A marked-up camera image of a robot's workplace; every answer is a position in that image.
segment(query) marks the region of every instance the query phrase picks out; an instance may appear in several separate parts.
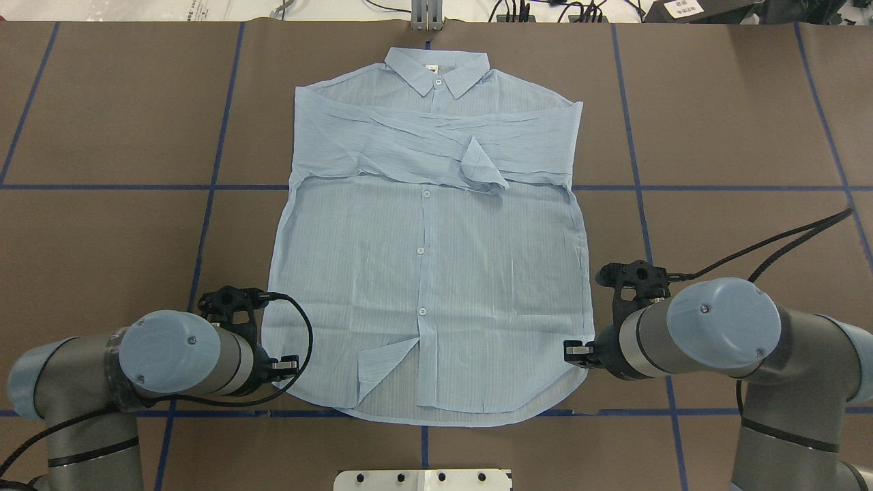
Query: light blue shirt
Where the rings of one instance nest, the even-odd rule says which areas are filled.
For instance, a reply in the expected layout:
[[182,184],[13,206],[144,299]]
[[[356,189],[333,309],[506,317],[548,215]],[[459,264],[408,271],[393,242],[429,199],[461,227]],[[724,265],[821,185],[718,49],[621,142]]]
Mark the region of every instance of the light blue shirt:
[[[578,387],[562,343],[594,338],[570,190],[581,107],[471,52],[391,48],[298,87],[270,271],[315,328],[291,393],[375,421],[491,426]],[[262,337],[273,356],[306,351],[281,302]]]

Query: cable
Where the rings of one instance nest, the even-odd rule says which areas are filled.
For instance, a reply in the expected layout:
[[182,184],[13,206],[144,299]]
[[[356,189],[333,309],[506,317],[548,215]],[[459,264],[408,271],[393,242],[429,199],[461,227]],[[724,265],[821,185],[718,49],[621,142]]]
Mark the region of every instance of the cable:
[[150,404],[159,403],[161,401],[189,401],[192,403],[199,403],[199,404],[204,404],[204,405],[213,405],[213,406],[217,406],[217,407],[249,407],[249,406],[253,406],[253,405],[260,405],[260,404],[263,404],[266,402],[270,402],[273,399],[286,393],[288,391],[288,389],[291,389],[291,386],[294,385],[295,382],[297,382],[297,379],[300,378],[301,375],[303,375],[303,371],[306,370],[307,366],[309,366],[309,358],[312,357],[312,355],[313,355],[313,325],[311,322],[309,322],[309,317],[306,316],[306,312],[303,311],[303,308],[300,306],[300,304],[298,304],[297,301],[295,301],[293,298],[291,298],[290,296],[288,296],[286,294],[278,294],[276,292],[267,292],[267,294],[269,294],[273,297],[272,300],[284,300],[284,301],[291,302],[291,304],[300,313],[300,317],[303,318],[303,322],[306,324],[306,331],[309,333],[309,343],[308,343],[308,346],[306,347],[306,358],[304,358],[303,364],[300,365],[300,370],[298,370],[298,372],[294,375],[294,377],[292,377],[291,381],[289,381],[287,384],[283,385],[278,391],[273,392],[269,396],[266,396],[266,397],[263,397],[260,399],[255,399],[253,401],[243,401],[243,402],[214,401],[214,400],[206,399],[206,398],[186,396],[184,394],[174,394],[171,396],[163,396],[163,397],[159,397],[159,398],[144,399],[144,400]]
[[[6,471],[8,471],[10,467],[12,467],[12,464],[15,463],[16,460],[18,460],[18,457],[21,457],[22,453],[26,452],[28,448],[33,446],[33,444],[37,443],[41,439],[51,435],[52,433],[59,432],[65,428],[81,423],[82,421],[91,418],[97,418],[98,416],[106,416],[107,414],[112,414],[113,412],[118,412],[118,408],[114,405],[109,405],[107,407],[104,407],[103,409],[98,409],[97,411],[91,411],[75,418],[69,418],[66,421],[57,423],[54,426],[49,426],[43,431],[33,435],[18,448],[16,448],[15,451],[12,452],[12,454],[10,454],[10,456],[3,461],[3,464],[0,464],[0,478],[2,478],[3,475],[6,474]],[[5,486],[12,489],[24,489],[26,491],[34,490],[33,486],[16,481],[0,481],[0,486]]]
[[491,15],[488,16],[488,22],[491,22],[491,20],[494,19],[494,12],[497,11],[497,8],[500,6],[501,3],[506,6],[506,22],[509,22],[509,1],[508,0],[497,0],[497,2],[494,4],[494,8],[491,9]]
[[20,491],[37,491],[37,489],[30,484],[24,484],[23,482],[18,481],[4,481],[2,479],[0,479],[0,488],[16,489]]
[[369,3],[370,5],[373,5],[374,7],[379,7],[380,9],[390,10],[392,12],[406,12],[408,14],[412,13],[412,10],[396,9],[394,7],[386,7],[385,5],[379,5],[378,3],[374,2],[373,0],[364,0],[364,2]]
[[748,254],[752,251],[756,251],[756,250],[760,249],[761,247],[766,246],[768,244],[772,244],[773,242],[775,242],[777,240],[784,239],[785,237],[791,237],[792,235],[796,235],[800,232],[805,232],[807,230],[814,229],[814,228],[819,227],[821,225],[825,225],[828,222],[830,222],[831,220],[836,220],[833,224],[831,224],[831,225],[835,225],[836,223],[840,222],[841,220],[843,220],[847,216],[851,215],[852,212],[853,212],[853,210],[851,208],[847,208],[846,210],[840,211],[839,213],[836,213],[835,215],[831,215],[830,217],[822,218],[821,220],[816,220],[811,224],[802,225],[802,226],[799,226],[797,228],[791,229],[789,231],[774,235],[770,239],[761,240],[760,242],[758,242],[756,244],[748,246],[747,248],[743,249],[742,251],[735,252],[735,253],[731,254],[730,256],[727,256],[726,258],[720,259],[720,260],[712,263],[711,265],[701,269],[700,271],[698,271],[696,273],[691,273],[691,274],[670,273],[668,275],[669,279],[670,279],[670,283],[678,283],[680,281],[696,280],[697,278],[703,276],[704,274],[709,273],[713,269],[724,265],[724,263],[733,261],[734,259],[736,259],[740,256],[745,256],[746,254]]
[[624,2],[633,7],[634,10],[636,10],[636,14],[640,16],[641,24],[646,16],[646,11],[643,10],[643,4],[640,2],[640,0],[636,0],[636,4],[634,4],[631,0],[624,0]]
[[567,13],[567,9],[569,9],[570,7],[573,7],[573,6],[579,7],[579,17],[582,17],[582,15],[585,13],[585,5],[582,5],[581,2],[570,2],[567,5],[565,5],[564,10],[562,10],[560,12],[560,15],[558,16],[558,22],[563,20],[564,14]]
[[500,6],[500,2],[502,1],[503,0],[497,0],[497,2],[494,4],[494,8],[491,9],[491,15],[488,16],[488,22],[491,22],[491,20],[494,19],[494,13],[497,12],[497,8]]
[[[830,227],[842,222],[843,220],[848,218],[854,212],[855,211],[852,210],[851,208],[846,208],[845,210],[840,211],[839,213],[837,213],[835,215],[831,215],[830,217],[823,218],[821,220],[813,222],[812,224],[804,225],[802,227],[798,227],[798,228],[790,230],[788,232],[783,232],[779,235],[773,236],[773,238],[767,239],[767,240],[763,241],[762,243],[759,243],[762,245],[766,245],[766,244],[773,242],[774,240],[778,240],[778,239],[781,239],[783,237],[786,237],[787,235],[793,235],[793,233],[807,231],[806,233],[804,233],[803,235],[801,235],[797,239],[792,240],[791,242],[780,247],[779,250],[777,250],[776,252],[767,256],[767,258],[764,259],[764,262],[762,262],[760,264],[760,266],[755,268],[755,271],[749,276],[749,281],[754,283],[758,278],[760,278],[760,276],[764,273],[764,271],[766,271],[766,269],[768,267],[772,266],[773,263],[776,262],[779,258],[781,258],[785,254],[791,252],[795,247],[799,246],[800,244],[803,244],[804,242],[815,237],[816,235],[826,231]],[[737,398],[737,410],[739,411],[739,415],[742,416],[743,410],[745,409],[745,407],[743,405],[743,381],[742,380],[737,380],[736,394],[735,395]]]

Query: shirt collar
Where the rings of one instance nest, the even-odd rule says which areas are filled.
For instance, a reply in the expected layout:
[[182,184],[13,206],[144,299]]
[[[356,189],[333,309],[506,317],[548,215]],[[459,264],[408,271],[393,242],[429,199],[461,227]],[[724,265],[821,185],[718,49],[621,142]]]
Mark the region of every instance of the shirt collar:
[[491,70],[488,55],[485,53],[409,48],[389,49],[385,65],[400,75],[422,97],[433,90],[434,80],[439,78],[439,75],[425,68],[425,65],[454,66],[454,70],[443,75],[443,80],[455,99],[464,95]]

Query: blue cap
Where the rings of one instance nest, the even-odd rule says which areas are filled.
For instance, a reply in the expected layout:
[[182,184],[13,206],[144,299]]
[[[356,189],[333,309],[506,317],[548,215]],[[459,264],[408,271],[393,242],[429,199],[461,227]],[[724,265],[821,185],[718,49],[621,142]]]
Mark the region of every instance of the blue cap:
[[119,363],[124,375],[147,391],[170,394],[201,383],[218,364],[216,328],[189,312],[158,310],[127,329]]
[[667,309],[667,327],[686,355],[720,370],[761,361],[782,334],[776,304],[740,278],[703,281],[679,292]]

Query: white metal plate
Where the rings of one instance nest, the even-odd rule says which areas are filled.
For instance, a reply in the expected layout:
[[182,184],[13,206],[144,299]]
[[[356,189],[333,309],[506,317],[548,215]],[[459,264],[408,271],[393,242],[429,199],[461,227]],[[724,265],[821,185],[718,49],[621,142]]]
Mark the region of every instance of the white metal plate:
[[512,491],[511,476],[504,469],[345,471],[333,491]]

